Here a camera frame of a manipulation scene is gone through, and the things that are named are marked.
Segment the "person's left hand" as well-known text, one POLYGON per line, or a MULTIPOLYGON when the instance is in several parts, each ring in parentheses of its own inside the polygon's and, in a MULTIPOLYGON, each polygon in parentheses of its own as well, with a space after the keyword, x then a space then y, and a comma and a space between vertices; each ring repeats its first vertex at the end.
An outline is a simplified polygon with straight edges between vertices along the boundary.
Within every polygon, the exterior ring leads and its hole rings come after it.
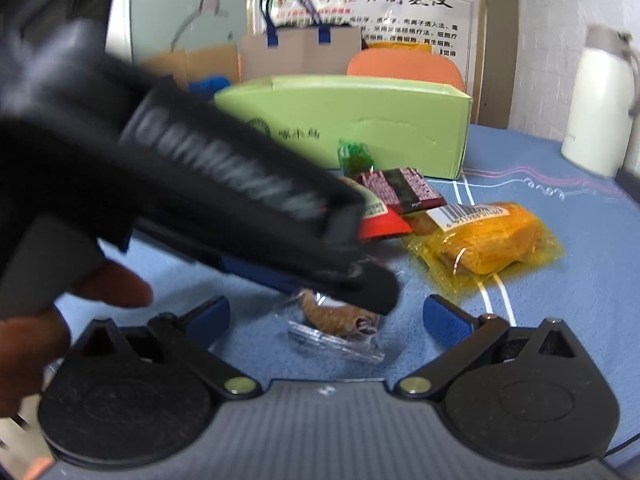
MULTIPOLYGON (((72 288, 72 294, 118 308, 149 307, 151 285, 121 264, 107 260, 72 288)), ((13 417, 22 401, 40 393, 44 368, 70 348, 70 330, 55 306, 1 323, 1 416, 13 417)))

